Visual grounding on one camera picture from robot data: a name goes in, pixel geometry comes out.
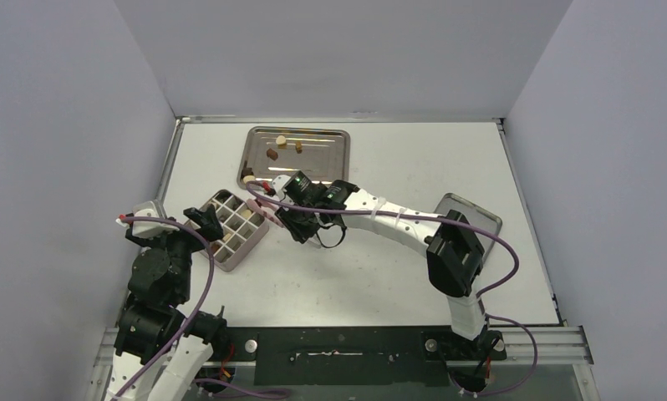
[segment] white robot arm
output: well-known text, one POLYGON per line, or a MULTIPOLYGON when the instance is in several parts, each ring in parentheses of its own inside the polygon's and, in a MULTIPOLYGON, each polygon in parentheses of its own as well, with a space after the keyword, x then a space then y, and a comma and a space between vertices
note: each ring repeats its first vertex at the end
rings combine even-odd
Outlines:
MULTIPOLYGON (((156 381, 161 367, 168 357, 163 355, 156 363, 144 372, 130 388, 120 397, 124 401, 176 401, 183 399, 193 378, 208 358, 213 355, 211 344, 205 344, 202 338, 196 336, 183 337, 171 356, 171 360, 164 368, 164 372, 156 381)), ((140 358, 122 353, 114 355, 112 359, 112 378, 109 382, 104 401, 115 399, 115 395, 142 368, 140 358)))
MULTIPOLYGON (((397 216, 402 213, 420 217, 438 215, 396 205, 345 181, 337 180, 329 187, 315 184, 301 171, 291 176, 276 177, 272 180, 272 189, 280 200, 293 205, 367 211, 364 215, 327 216, 322 213, 316 216, 314 213, 307 214, 283 207, 276 215, 292 232, 295 241, 305 242, 316 236, 321 226, 335 224, 344 230, 358 228, 371 231, 415 250, 427 259, 432 284, 447 295, 452 331, 468 340, 479 336, 486 325, 486 319, 476 296, 478 287, 474 278, 481 271, 483 247, 473 233, 456 227, 444 227, 434 221, 380 216, 381 211, 397 216)), ((457 215, 457 220, 466 222, 463 215, 457 215)))

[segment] stainless steel tray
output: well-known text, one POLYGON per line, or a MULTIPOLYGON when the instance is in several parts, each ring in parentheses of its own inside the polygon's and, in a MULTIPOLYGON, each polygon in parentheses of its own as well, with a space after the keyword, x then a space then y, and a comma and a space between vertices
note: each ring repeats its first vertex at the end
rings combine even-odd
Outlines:
POLYGON ((349 133, 336 129, 301 129, 286 127, 254 127, 247 133, 245 150, 237 184, 245 188, 241 178, 247 168, 252 169, 256 180, 272 180, 281 174, 301 170, 312 181, 330 184, 334 180, 349 178, 351 139, 349 133), (279 135, 287 138, 285 148, 277 147, 279 135), (302 142, 302 153, 295 149, 296 141, 302 142), (277 160, 267 157, 268 149, 277 152, 277 160))

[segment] white wall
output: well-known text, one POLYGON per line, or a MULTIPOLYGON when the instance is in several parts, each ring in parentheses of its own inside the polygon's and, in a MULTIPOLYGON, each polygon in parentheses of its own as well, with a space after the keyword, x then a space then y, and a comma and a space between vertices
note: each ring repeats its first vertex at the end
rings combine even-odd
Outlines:
POLYGON ((604 400, 667 400, 667 1, 574 0, 507 120, 604 400))
POLYGON ((84 396, 173 124, 110 0, 0 0, 0 400, 84 396))
POLYGON ((570 0, 115 0, 176 114, 501 117, 570 0))

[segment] cable tie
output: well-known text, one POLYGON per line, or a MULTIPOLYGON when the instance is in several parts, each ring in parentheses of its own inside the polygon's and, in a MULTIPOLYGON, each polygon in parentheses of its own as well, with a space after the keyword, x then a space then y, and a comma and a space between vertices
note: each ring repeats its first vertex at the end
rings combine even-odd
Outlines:
POLYGON ((373 206, 373 212, 370 213, 370 220, 375 220, 375 215, 378 213, 381 207, 386 204, 388 201, 385 198, 378 198, 378 202, 373 206))
POLYGON ((398 228, 398 223, 400 222, 400 215, 405 213, 407 211, 406 207, 400 207, 400 211, 398 211, 398 215, 395 217, 395 228, 398 228))
POLYGON ((117 395, 114 391, 111 391, 109 388, 105 390, 107 395, 109 395, 109 401, 112 401, 113 399, 116 399, 117 401, 120 401, 121 399, 127 399, 127 396, 125 395, 117 395))

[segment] white table surface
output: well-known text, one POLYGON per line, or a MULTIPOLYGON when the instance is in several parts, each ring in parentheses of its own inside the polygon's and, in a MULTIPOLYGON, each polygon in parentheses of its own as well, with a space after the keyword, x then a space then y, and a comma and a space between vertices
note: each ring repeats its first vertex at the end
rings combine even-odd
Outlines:
MULTIPOLYGON (((164 205, 185 221, 185 208, 220 189, 247 197, 236 183, 247 132, 258 124, 187 124, 164 205)), ((551 290, 496 125, 493 123, 270 124, 343 129, 351 136, 349 181, 388 201, 433 211, 454 192, 503 219, 501 236, 521 268, 484 295, 489 313, 526 324, 557 324, 551 290)), ((512 259, 491 250, 483 285, 503 277, 512 259)), ((202 293, 207 259, 193 256, 189 312, 202 293)), ((270 231, 234 271, 216 269, 203 310, 225 305, 233 327, 447 325, 446 297, 427 279, 426 261, 412 250, 366 231, 349 230, 333 250, 301 245, 288 231, 270 231)))

